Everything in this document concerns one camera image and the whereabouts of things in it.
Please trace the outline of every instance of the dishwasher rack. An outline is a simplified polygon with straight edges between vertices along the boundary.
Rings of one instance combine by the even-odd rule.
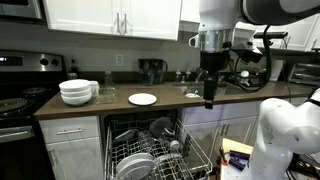
[[[105,177],[107,180],[117,180],[116,166],[124,158],[136,153],[150,153],[156,161],[155,168],[143,179],[145,180],[193,180],[209,179],[212,171],[212,163],[205,155],[199,144],[193,139],[180,120],[174,123],[174,137],[161,136],[152,137],[148,127],[155,119],[138,121],[118,121],[109,122],[106,133],[106,153],[105,153]],[[113,138],[129,130],[137,129],[144,135],[138,135],[132,139],[114,144]],[[177,140],[180,148],[170,149],[170,142]],[[192,163],[186,162],[189,152],[197,155],[200,165],[192,167]]]

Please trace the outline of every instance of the wall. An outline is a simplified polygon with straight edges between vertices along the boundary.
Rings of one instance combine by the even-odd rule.
[[[120,38],[66,32],[49,32],[46,26],[0,23],[0,49],[15,49],[61,54],[67,68],[72,56],[81,71],[137,71],[139,58],[167,61],[169,71],[195,69],[199,50],[188,47],[194,33],[179,33],[179,40],[161,41]],[[115,66],[115,54],[123,54],[125,66]]]

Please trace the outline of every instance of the dishwasher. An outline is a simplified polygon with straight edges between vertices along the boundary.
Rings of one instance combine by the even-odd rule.
[[[103,126],[107,180],[210,179],[212,163],[177,118],[176,111],[115,115],[106,117]],[[153,166],[133,166],[131,174],[120,176],[117,165],[132,165],[125,161],[138,154],[151,155]]]

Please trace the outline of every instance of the kitchen sink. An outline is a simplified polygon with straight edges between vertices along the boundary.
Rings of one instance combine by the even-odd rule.
[[[197,84],[197,85],[191,84],[186,86],[176,86],[176,89],[178,89],[184,95],[188,93],[194,93],[202,97],[204,86],[203,84]],[[237,94],[246,94],[246,92],[244,92],[240,88],[233,87],[230,85],[227,85],[226,87],[218,87],[216,91],[216,96],[237,95]]]

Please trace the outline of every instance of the dark countertop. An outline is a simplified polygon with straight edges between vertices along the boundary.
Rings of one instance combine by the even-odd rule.
[[[97,116],[108,114],[122,114],[143,111],[154,111],[164,109],[177,109],[185,107],[203,106],[202,98],[186,98],[174,83],[165,83],[155,86],[142,86],[138,84],[118,85],[119,101],[114,104],[86,104],[81,107],[66,105],[60,96],[55,95],[35,114],[36,120],[60,119],[81,116]],[[311,86],[290,84],[291,97],[308,96],[312,90]],[[150,93],[157,97],[157,102],[150,106],[135,106],[128,102],[128,97],[135,93]],[[236,95],[217,95],[215,104],[238,103],[248,101],[264,100],[271,97],[287,98],[288,89],[284,82],[269,82],[266,87],[256,93],[243,93]]]

